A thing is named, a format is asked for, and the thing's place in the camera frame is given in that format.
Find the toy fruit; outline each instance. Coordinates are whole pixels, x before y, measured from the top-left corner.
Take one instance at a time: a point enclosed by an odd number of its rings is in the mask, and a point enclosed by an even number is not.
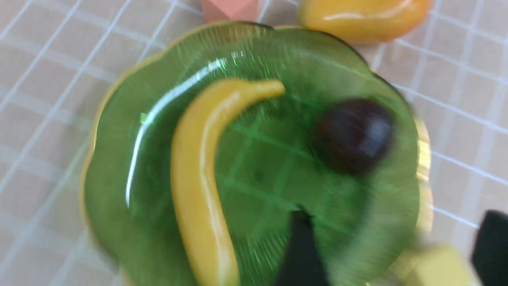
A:
[[[299,22],[349,44],[377,44],[413,30],[430,7],[431,0],[304,0]]]
[[[187,259],[200,285],[239,285],[215,182],[220,136],[246,107],[284,92],[278,80],[223,79],[206,88],[178,122],[171,147],[171,193]]]
[[[393,137],[392,115],[370,99],[331,107],[316,127],[316,146],[332,169],[364,174],[384,157]]]
[[[201,6],[207,23],[258,19],[258,0],[202,0]]]
[[[422,249],[415,253],[415,259],[416,266],[404,278],[405,286],[473,285],[466,261],[450,246],[437,245]]]

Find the yellow toy fruit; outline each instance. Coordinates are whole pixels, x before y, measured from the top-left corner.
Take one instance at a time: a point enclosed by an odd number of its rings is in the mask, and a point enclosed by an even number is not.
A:
[[[420,24],[431,0],[304,0],[299,22],[351,45],[389,42]]]
[[[217,143],[246,107],[284,92],[278,80],[220,80],[206,88],[178,122],[171,147],[171,192],[185,252],[201,286],[240,283],[215,182]]]
[[[468,286],[472,283],[466,261],[450,246],[424,249],[404,279],[405,286]]]

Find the black object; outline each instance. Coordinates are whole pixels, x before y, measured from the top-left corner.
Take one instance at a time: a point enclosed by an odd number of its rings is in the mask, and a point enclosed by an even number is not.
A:
[[[315,132],[316,150],[324,163],[337,171],[365,174],[388,151],[393,118],[374,100],[347,100],[326,111]]]
[[[471,261],[484,286],[508,285],[508,215],[485,213]]]
[[[303,207],[291,213],[291,236],[275,286],[331,286],[316,243],[312,216]]]

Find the orange toy mango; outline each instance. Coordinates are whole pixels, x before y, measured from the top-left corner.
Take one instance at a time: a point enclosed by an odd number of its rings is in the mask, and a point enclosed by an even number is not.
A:
[[[431,0],[303,0],[298,20],[348,44],[378,44],[409,33],[430,7]]]

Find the yellow block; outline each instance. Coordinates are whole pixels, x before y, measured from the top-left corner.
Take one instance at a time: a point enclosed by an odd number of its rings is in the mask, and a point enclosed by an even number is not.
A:
[[[415,268],[403,280],[405,286],[469,286],[467,263],[449,246],[434,246],[418,255]]]

